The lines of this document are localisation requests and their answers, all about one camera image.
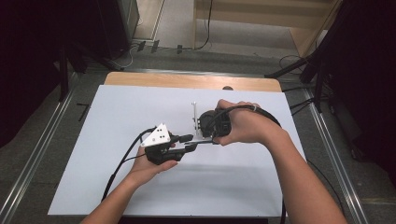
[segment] person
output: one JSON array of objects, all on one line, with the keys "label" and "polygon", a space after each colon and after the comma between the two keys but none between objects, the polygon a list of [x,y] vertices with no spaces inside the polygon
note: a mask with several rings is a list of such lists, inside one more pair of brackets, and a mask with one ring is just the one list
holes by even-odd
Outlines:
[{"label": "person", "polygon": [[[225,100],[218,102],[218,108],[222,109],[234,105],[253,104],[233,104]],[[347,223],[332,196],[307,165],[285,130],[265,116],[248,109],[232,110],[229,116],[231,132],[215,138],[214,141],[222,146],[242,142],[260,143],[268,148],[276,166],[291,223]],[[137,155],[143,153],[144,149],[140,147]],[[146,157],[137,158],[129,174],[82,223],[117,223],[139,187],[149,182],[156,174],[176,165],[176,161],[155,165]]]}]

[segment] white board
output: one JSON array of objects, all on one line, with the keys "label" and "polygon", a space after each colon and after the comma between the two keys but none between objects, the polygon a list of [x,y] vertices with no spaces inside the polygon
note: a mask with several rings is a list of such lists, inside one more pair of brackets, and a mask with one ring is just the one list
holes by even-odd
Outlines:
[{"label": "white board", "polygon": [[[173,134],[195,134],[198,116],[219,99],[249,101],[273,114],[304,157],[286,97],[262,91],[100,86],[57,188],[49,215],[88,215],[134,139],[164,122]],[[136,154],[137,146],[130,157]],[[112,189],[133,162],[124,163]],[[178,166],[141,187],[124,215],[279,217],[282,194],[268,150],[259,144],[200,145]]]}]

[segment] white plastic part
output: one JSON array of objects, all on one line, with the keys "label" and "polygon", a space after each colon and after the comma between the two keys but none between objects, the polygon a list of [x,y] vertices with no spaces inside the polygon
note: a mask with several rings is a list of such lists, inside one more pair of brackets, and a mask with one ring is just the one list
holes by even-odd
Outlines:
[{"label": "white plastic part", "polygon": [[164,123],[158,125],[158,127],[152,132],[146,139],[140,144],[141,147],[152,147],[171,141],[168,129]]}]

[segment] person's right hand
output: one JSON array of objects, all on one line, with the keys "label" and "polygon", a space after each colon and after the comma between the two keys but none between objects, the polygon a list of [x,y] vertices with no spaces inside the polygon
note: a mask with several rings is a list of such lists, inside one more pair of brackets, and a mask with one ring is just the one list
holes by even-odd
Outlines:
[{"label": "person's right hand", "polygon": [[[219,100],[217,108],[226,109],[235,105],[255,105],[250,102],[239,102],[238,104],[230,103],[225,100]],[[267,146],[274,134],[282,133],[281,129],[270,119],[249,109],[234,109],[229,112],[231,120],[231,132],[222,137],[216,137],[215,142],[222,146],[235,142],[242,143],[262,143]]]}]

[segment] metal strip on floor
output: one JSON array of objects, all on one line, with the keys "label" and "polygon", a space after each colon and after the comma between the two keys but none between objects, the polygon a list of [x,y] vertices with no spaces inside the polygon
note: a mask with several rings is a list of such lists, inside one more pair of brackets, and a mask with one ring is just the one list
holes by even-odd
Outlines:
[{"label": "metal strip on floor", "polygon": [[79,74],[74,73],[70,78],[70,91],[67,93],[64,101],[59,103],[53,112],[49,123],[47,124],[44,132],[41,134],[35,149],[33,150],[29,160],[26,162],[20,176],[11,188],[10,193],[0,211],[0,223],[8,224],[14,216],[21,199],[29,187],[29,184],[37,170],[37,167],[44,157],[50,140],[54,135],[58,124],[60,123],[64,112],[67,109],[70,99],[73,96],[75,87],[79,82]]},{"label": "metal strip on floor", "polygon": [[[304,90],[304,96],[306,99],[314,97],[312,91]],[[344,192],[347,205],[349,206],[350,213],[357,224],[369,223],[367,216],[365,215],[361,206],[361,200],[353,187],[353,184],[347,174],[347,170],[338,154],[338,150],[332,140],[332,136],[327,128],[326,122],[319,112],[315,109],[313,104],[310,105],[312,116],[314,117],[315,123],[318,126],[320,136],[323,140],[323,144],[326,147],[327,153],[329,154],[332,168],[335,171],[338,182],[340,183],[341,190]]]}]

